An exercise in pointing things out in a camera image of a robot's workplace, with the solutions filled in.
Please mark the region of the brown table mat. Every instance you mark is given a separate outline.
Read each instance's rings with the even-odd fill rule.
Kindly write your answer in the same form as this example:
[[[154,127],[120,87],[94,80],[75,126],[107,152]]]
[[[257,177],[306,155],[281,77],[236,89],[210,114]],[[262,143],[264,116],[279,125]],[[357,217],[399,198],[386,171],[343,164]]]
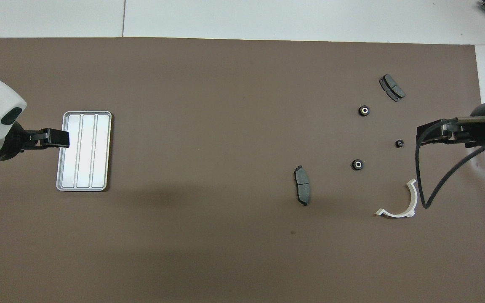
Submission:
[[[57,149],[0,162],[0,303],[485,303],[484,155],[375,215],[416,128],[480,104],[472,45],[0,38],[0,80],[26,129],[113,115],[105,191],[57,190]]]

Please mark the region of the white curved plastic bracket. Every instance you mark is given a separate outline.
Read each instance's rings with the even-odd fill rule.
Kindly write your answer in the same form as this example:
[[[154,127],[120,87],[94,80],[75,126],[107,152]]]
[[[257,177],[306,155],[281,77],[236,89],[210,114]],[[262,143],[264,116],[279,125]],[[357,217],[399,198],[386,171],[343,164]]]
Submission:
[[[386,216],[389,218],[412,218],[416,214],[416,206],[419,201],[419,194],[418,194],[418,191],[416,190],[415,185],[416,185],[416,180],[409,180],[406,183],[406,186],[410,192],[410,203],[408,207],[404,211],[402,211],[402,213],[393,214],[381,208],[375,212],[375,215]]]

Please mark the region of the dark grey brake pad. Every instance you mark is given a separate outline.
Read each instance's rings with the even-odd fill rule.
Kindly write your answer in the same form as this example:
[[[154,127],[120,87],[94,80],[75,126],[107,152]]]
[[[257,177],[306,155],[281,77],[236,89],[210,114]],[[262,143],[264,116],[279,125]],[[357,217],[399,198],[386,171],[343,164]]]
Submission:
[[[295,169],[294,177],[297,187],[298,201],[301,205],[307,206],[311,198],[311,187],[307,172],[302,165],[298,165],[298,167]]]
[[[402,90],[402,88],[400,88],[396,80],[394,80],[389,74],[383,75],[383,77],[379,79],[379,84],[387,96],[395,102],[398,102],[402,98],[406,97],[406,93]]]

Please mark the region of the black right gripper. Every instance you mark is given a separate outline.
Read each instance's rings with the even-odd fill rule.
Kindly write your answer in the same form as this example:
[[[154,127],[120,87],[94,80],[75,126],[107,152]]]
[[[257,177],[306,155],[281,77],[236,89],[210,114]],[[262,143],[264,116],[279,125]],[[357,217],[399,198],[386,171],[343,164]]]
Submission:
[[[452,137],[443,136],[443,126],[454,125]],[[436,120],[417,127],[417,146],[428,144],[465,144],[466,148],[485,145],[485,103],[477,106],[469,117]]]

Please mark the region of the silver metal tray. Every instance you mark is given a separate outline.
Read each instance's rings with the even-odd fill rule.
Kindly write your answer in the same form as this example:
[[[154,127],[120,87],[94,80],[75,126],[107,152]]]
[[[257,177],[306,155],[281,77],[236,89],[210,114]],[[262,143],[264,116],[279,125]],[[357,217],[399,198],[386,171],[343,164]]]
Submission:
[[[70,146],[59,151],[56,188],[60,191],[104,191],[108,186],[112,114],[68,111],[62,130]]]

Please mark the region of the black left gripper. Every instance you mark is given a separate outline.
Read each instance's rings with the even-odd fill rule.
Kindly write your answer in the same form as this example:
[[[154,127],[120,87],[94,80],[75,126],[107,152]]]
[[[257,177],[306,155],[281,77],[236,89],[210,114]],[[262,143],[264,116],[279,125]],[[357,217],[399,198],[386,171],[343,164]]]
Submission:
[[[69,132],[51,128],[26,130],[19,122],[14,122],[0,148],[0,161],[10,160],[25,150],[69,148],[69,146]]]

